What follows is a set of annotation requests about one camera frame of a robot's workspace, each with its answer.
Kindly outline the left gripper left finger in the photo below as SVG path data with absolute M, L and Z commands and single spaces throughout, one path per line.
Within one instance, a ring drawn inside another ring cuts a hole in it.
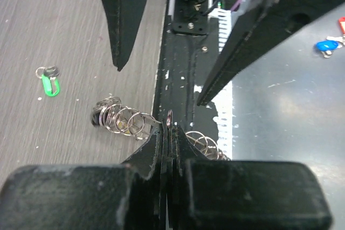
M 1 229 L 164 229 L 163 128 L 120 164 L 27 165 L 1 189 Z

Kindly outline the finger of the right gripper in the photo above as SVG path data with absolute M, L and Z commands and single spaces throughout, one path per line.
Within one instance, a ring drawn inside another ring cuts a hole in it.
M 208 104 L 239 72 L 344 0 L 250 0 L 197 99 Z
M 133 50 L 147 0 L 101 0 L 113 65 L 121 71 Z

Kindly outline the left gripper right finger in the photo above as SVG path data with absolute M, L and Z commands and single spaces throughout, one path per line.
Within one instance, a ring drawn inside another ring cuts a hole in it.
M 173 229 L 330 229 L 311 169 L 296 162 L 206 158 L 179 126 L 167 128 L 168 218 Z

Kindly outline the large keyring with many rings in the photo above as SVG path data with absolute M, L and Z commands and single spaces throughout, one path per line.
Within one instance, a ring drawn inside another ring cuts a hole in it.
M 152 115 L 121 103 L 119 97 L 110 96 L 92 108 L 91 123 L 95 127 L 103 127 L 114 134 L 130 136 L 137 141 L 147 140 L 153 127 L 160 124 Z M 187 131 L 187 139 L 205 157 L 210 160 L 229 161 L 216 141 L 199 131 Z

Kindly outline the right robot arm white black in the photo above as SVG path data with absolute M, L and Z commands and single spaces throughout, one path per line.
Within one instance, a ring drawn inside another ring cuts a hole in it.
M 129 60 L 147 0 L 101 0 L 106 14 L 113 65 L 122 70 Z M 203 36 L 211 8 L 207 0 L 177 0 L 175 31 Z M 210 102 L 238 73 L 305 25 L 344 0 L 250 0 L 238 17 L 197 100 Z

